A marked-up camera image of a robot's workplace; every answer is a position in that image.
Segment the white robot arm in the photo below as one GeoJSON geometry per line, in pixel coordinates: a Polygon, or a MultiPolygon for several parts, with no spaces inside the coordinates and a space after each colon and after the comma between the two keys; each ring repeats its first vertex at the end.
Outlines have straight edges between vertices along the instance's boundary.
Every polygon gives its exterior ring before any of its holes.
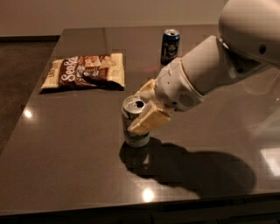
{"type": "Polygon", "coordinates": [[[148,101],[128,131],[146,134],[187,111],[216,88],[280,66],[280,0],[229,0],[210,36],[163,67],[137,92],[148,101]]]}

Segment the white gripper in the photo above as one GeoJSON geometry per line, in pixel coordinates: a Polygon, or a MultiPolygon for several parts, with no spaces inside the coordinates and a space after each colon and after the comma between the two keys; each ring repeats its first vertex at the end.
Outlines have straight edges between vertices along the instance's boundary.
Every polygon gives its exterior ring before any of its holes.
{"type": "Polygon", "coordinates": [[[148,102],[139,117],[133,120],[128,127],[128,132],[136,135],[146,134],[154,129],[166,125],[172,115],[159,104],[176,111],[187,111],[201,104],[204,95],[197,91],[186,75],[181,58],[176,58],[163,67],[156,79],[147,81],[135,96],[144,98],[148,102]]]}

